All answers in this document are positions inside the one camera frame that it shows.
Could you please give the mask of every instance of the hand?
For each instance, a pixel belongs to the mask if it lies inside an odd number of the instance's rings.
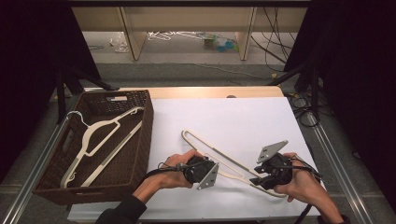
[[[285,153],[284,156],[294,158],[296,153]],[[293,166],[304,166],[300,161],[293,160]],[[329,223],[343,222],[335,203],[319,182],[305,170],[293,169],[293,179],[287,185],[276,185],[274,191],[287,194],[288,202],[297,199],[315,206],[323,219]]]
[[[176,166],[178,163],[186,164],[193,156],[201,157],[197,150],[191,149],[183,155],[175,154],[168,157],[162,167]],[[182,172],[164,172],[157,175],[152,175],[145,179],[143,183],[137,188],[133,195],[142,203],[147,203],[149,199],[160,189],[173,189],[173,188],[192,188],[192,184],[187,181]]]

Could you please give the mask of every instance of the sleeve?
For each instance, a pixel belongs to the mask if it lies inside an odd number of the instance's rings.
[[[114,209],[105,210],[96,220],[96,224],[132,224],[146,211],[145,204],[135,196],[128,195]]]
[[[341,217],[343,218],[344,222],[342,222],[342,223],[337,223],[337,224],[350,224],[349,217],[347,217],[347,216],[345,216],[345,215],[341,215]],[[330,223],[326,223],[326,222],[323,220],[323,218],[322,218],[321,216],[319,216],[319,217],[317,218],[317,220],[318,220],[318,224],[330,224]]]

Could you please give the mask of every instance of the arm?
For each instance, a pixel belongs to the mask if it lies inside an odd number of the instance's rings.
[[[169,157],[165,164],[175,166],[178,163],[187,163],[193,156],[203,157],[196,150],[192,149],[183,155],[176,154]],[[132,195],[127,195],[119,206],[103,212],[95,223],[135,223],[146,211],[146,203],[158,190],[178,187],[192,188],[192,184],[186,180],[182,172],[165,172],[152,175],[145,179]]]
[[[284,156],[293,158],[295,153],[287,153]],[[299,161],[293,161],[295,166],[304,166]],[[344,219],[339,213],[337,206],[327,191],[319,182],[305,170],[293,170],[293,179],[287,185],[277,185],[274,187],[277,193],[289,195],[288,202],[297,199],[303,203],[315,206],[321,214],[319,220],[325,223],[344,223]]]

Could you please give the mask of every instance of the brown wicker basket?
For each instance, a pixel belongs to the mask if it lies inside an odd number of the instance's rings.
[[[84,122],[92,125],[100,120],[114,119],[135,106],[145,108],[120,119],[120,127],[116,132],[93,156],[83,157],[75,171],[75,179],[69,183],[68,188],[61,189],[61,180],[81,150],[82,136],[87,130],[80,116],[69,115],[34,194],[60,205],[115,202],[120,201],[125,194],[131,194],[146,174],[149,163],[154,116],[149,91],[84,92],[73,109],[82,114]],[[139,131],[91,185],[82,188],[81,184],[140,120],[143,122]],[[87,152],[97,146],[115,126],[110,124],[96,130],[90,139]]]

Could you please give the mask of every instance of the hanger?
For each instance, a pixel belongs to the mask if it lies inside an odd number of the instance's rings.
[[[102,145],[108,140],[108,138],[110,138],[114,134],[114,132],[120,127],[120,123],[119,123],[120,119],[124,118],[127,115],[136,114],[138,110],[143,110],[143,109],[144,109],[143,106],[135,106],[132,109],[124,112],[123,114],[115,117],[114,119],[98,121],[91,126],[83,121],[82,115],[78,111],[69,112],[66,116],[66,119],[68,119],[69,114],[72,113],[79,114],[81,116],[81,121],[87,126],[88,129],[85,131],[84,135],[82,136],[81,150],[79,151],[76,158],[73,160],[72,164],[67,169],[66,173],[64,174],[64,177],[61,180],[61,189],[66,189],[67,184],[70,181],[74,180],[76,175],[75,170],[78,167],[79,163],[81,162],[82,158],[84,156],[88,156],[88,157],[93,156],[96,153],[96,151],[99,150],[99,148],[101,148]],[[91,152],[87,152],[92,134],[99,128],[112,123],[117,124],[117,126]]]
[[[224,157],[225,159],[227,159],[227,161],[230,161],[231,163],[235,164],[236,166],[238,166],[238,167],[241,168],[242,170],[245,170],[245,171],[249,172],[250,174],[255,175],[255,176],[257,176],[257,177],[261,177],[255,170],[248,169],[248,168],[247,168],[246,166],[244,166],[242,163],[240,163],[240,162],[236,161],[235,159],[229,157],[229,156],[226,155],[224,152],[220,151],[218,148],[215,148],[215,147],[210,146],[210,145],[209,145],[206,141],[204,141],[202,138],[197,137],[197,135],[193,134],[192,132],[190,132],[190,131],[188,131],[188,130],[183,130],[183,131],[181,132],[181,136],[182,136],[182,138],[183,138],[192,148],[194,148],[195,150],[197,150],[198,152],[200,152],[200,153],[203,154],[203,155],[207,155],[209,158],[215,159],[215,160],[218,161],[221,165],[224,165],[224,166],[230,168],[231,170],[233,170],[233,171],[235,171],[236,173],[239,174],[239,175],[232,175],[232,174],[229,174],[229,173],[227,173],[227,172],[218,170],[218,174],[219,174],[219,175],[222,175],[222,176],[227,177],[227,178],[239,180],[239,181],[241,181],[241,182],[243,182],[243,183],[245,183],[245,184],[247,184],[247,185],[253,187],[254,189],[258,189],[258,190],[260,190],[260,191],[262,191],[262,192],[265,192],[265,193],[267,193],[267,194],[269,194],[269,195],[271,195],[271,196],[277,197],[277,198],[284,198],[284,197],[287,196],[287,195],[285,195],[285,194],[278,194],[278,193],[274,192],[272,189],[268,189],[268,190],[267,190],[267,189],[263,189],[263,188],[261,188],[261,187],[257,187],[257,186],[255,186],[255,185],[253,185],[253,184],[249,181],[249,179],[247,179],[247,178],[246,178],[241,172],[239,172],[237,169],[235,169],[235,168],[233,168],[232,166],[230,166],[229,164],[227,164],[227,162],[222,161],[222,160],[220,160],[219,158],[214,157],[214,156],[211,155],[210,153],[201,152],[200,150],[198,150],[197,146],[194,145],[194,144],[192,143],[192,141],[188,138],[187,134],[191,135],[192,137],[194,137],[195,139],[197,139],[198,141],[200,141],[201,143],[203,143],[205,146],[211,148],[213,151],[219,153],[222,157]]]
[[[108,154],[108,156],[102,161],[102,163],[96,168],[95,171],[88,177],[87,180],[81,185],[82,187],[88,187],[93,180],[96,179],[97,176],[99,176],[100,173],[106,168],[106,166],[113,160],[113,158],[119,153],[119,151],[123,148],[123,146],[131,139],[134,134],[142,127],[142,121],[140,121],[128,135],[122,141],[113,149],[113,151]]]

